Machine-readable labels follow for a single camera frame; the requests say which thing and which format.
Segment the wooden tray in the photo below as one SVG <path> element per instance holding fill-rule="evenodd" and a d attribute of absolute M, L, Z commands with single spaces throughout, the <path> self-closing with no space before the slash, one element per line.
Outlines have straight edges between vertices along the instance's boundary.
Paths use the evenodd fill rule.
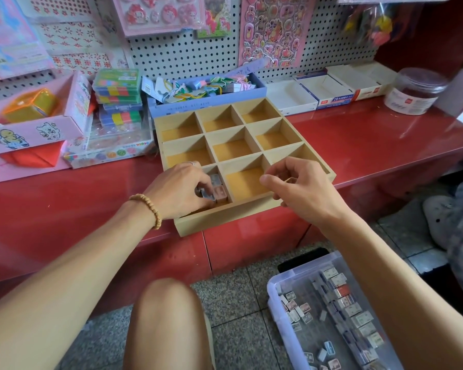
<path fill-rule="evenodd" d="M 259 177 L 286 156 L 318 161 L 329 180 L 336 176 L 268 99 L 167 115 L 154 125 L 164 170 L 199 161 L 206 174 L 220 175 L 228 194 L 227 203 L 176 219 L 180 236 L 279 206 Z"/>

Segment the plastic jar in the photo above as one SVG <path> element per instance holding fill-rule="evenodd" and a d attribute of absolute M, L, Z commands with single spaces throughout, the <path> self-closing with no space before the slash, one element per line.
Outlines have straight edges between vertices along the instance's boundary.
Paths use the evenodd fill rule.
<path fill-rule="evenodd" d="M 396 76 L 393 89 L 384 105 L 398 113 L 422 115 L 444 91 L 449 81 L 434 71 L 424 68 L 404 68 Z"/>

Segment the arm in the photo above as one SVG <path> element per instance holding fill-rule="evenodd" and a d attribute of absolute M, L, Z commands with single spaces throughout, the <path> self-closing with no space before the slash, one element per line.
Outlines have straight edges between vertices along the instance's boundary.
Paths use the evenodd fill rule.
<path fill-rule="evenodd" d="M 214 204 L 194 193 L 197 185 L 212 189 L 209 176 L 195 164 L 167 170 L 144 192 L 163 219 Z M 0 369 L 53 369 L 154 224 L 144 203 L 128 201 L 106 224 L 2 298 Z"/>
<path fill-rule="evenodd" d="M 405 368 L 463 369 L 463 317 L 346 205 L 319 163 L 287 157 L 261 183 L 339 249 Z"/>

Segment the hand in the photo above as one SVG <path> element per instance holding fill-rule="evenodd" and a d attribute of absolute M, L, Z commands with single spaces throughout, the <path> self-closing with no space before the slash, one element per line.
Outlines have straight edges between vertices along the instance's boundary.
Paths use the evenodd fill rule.
<path fill-rule="evenodd" d="M 317 161 L 286 157 L 267 169 L 260 182 L 275 200 L 283 199 L 282 206 L 321 230 L 351 211 Z"/>
<path fill-rule="evenodd" d="M 193 211 L 214 206 L 212 200 L 198 197 L 194 192 L 199 186 L 212 194 L 213 186 L 211 178 L 202 171 L 200 163 L 193 162 L 195 166 L 184 162 L 166 170 L 144 191 L 162 219 L 180 218 Z"/>

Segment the forearm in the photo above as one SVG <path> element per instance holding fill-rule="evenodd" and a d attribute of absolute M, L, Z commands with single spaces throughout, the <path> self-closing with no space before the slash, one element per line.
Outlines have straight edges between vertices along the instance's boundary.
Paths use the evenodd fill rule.
<path fill-rule="evenodd" d="M 0 368 L 55 367 L 153 225 L 154 216 L 144 204 L 126 203 L 106 224 L 2 298 Z"/>
<path fill-rule="evenodd" d="M 463 369 L 463 317 L 355 213 L 322 229 L 340 250 L 407 369 Z"/>

